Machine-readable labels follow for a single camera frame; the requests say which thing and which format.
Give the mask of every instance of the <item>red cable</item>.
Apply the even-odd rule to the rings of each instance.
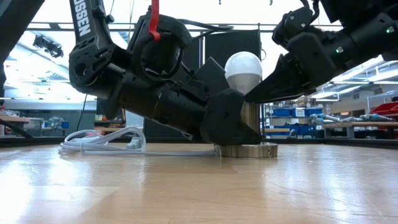
[[[159,23],[159,0],[152,0],[152,8],[150,12],[149,33],[155,37],[155,41],[160,40],[160,34],[156,31]]]

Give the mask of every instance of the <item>white power cord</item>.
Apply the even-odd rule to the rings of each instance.
[[[91,133],[92,136],[86,136],[83,138],[75,138],[80,134]],[[108,146],[108,142],[116,139],[123,134],[134,133],[138,135],[137,137],[132,138],[130,144],[126,147],[113,147]],[[146,139],[144,133],[133,126],[129,126],[119,131],[115,131],[114,133],[108,134],[106,136],[102,136],[97,133],[95,130],[82,130],[77,131],[73,134],[70,134],[65,138],[65,142],[60,144],[61,148],[58,150],[59,153],[73,153],[73,152],[81,152],[82,154],[87,155],[101,155],[101,156],[114,156],[114,155],[123,155],[123,154],[140,154],[140,155],[155,155],[155,156],[204,156],[204,155],[213,155],[215,154],[215,150],[207,150],[207,151],[189,151],[189,152],[147,152],[146,149]]]

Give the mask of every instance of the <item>light bulb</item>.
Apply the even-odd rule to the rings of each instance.
[[[226,62],[225,78],[229,87],[244,95],[258,85],[261,77],[261,62],[250,52],[238,52]]]

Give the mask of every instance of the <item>workbench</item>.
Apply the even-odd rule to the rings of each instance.
[[[323,124],[323,129],[325,130],[325,138],[330,138],[330,130],[333,128],[346,128],[348,138],[355,138],[355,127],[378,127],[386,128],[392,136],[395,136],[394,128],[398,128],[398,122],[340,122]]]
[[[57,149],[0,149],[0,223],[398,223],[396,150],[279,145],[273,159],[219,159]]]

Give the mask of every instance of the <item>ceiling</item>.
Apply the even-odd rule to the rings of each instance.
[[[106,12],[111,10],[112,4],[113,0],[104,0]],[[130,12],[132,12],[131,22],[134,23],[139,16],[146,12],[149,4],[150,0],[115,0],[112,10],[115,23],[125,23],[118,26],[128,29]],[[261,24],[268,24],[268,26],[264,26],[265,29],[273,29],[284,13],[300,6],[299,0],[274,0],[272,6],[269,6],[269,2],[265,0],[222,0],[221,5],[218,4],[218,0],[164,0],[160,1],[160,13],[211,24],[257,24],[260,22]],[[14,97],[84,100],[85,95],[73,89],[68,82],[68,54],[75,46],[74,33],[72,31],[34,29],[35,27],[50,27],[50,22],[69,23],[59,26],[72,28],[70,24],[72,17],[69,8],[69,0],[46,0],[29,26],[29,31],[25,31],[7,58],[5,63],[6,88],[14,90]],[[330,26],[331,24],[322,7],[320,18],[316,23],[322,25],[323,29],[339,30],[341,28],[339,23],[334,24],[336,25],[334,27]],[[238,29],[253,29],[253,26],[236,27]],[[52,58],[48,53],[34,47],[32,44],[37,35],[42,35],[55,44],[61,45],[65,55],[62,58]],[[112,31],[111,37],[120,47],[127,47],[128,38],[126,32]],[[275,68],[279,54],[285,54],[286,51],[273,43],[271,34],[262,33],[261,40],[263,49],[267,52],[267,57],[262,62],[263,77],[265,78]],[[375,80],[377,76],[382,77],[383,74],[386,76],[386,72],[390,72],[388,74],[392,75],[391,72],[395,70],[395,66],[395,62],[386,64],[379,57],[336,77],[334,81],[361,80],[363,82]],[[318,93],[342,91],[355,86],[362,85],[327,83],[319,87]],[[88,100],[94,99],[94,96],[88,97]]]

